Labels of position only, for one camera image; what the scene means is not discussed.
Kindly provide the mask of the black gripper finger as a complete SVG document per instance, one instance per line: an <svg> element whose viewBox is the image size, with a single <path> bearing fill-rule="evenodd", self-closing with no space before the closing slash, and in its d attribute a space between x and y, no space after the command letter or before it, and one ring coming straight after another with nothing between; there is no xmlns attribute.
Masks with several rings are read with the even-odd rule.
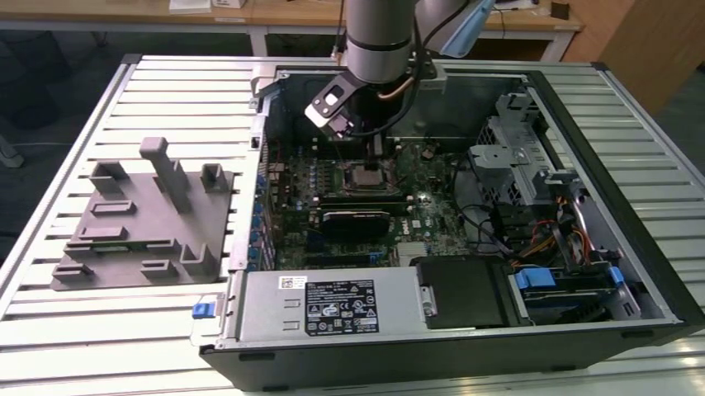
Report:
<svg viewBox="0 0 705 396"><path fill-rule="evenodd" d="M366 159L364 167L368 170L376 170L380 165L380 160L386 154L386 137L383 134L375 134L366 138Z"/></svg>

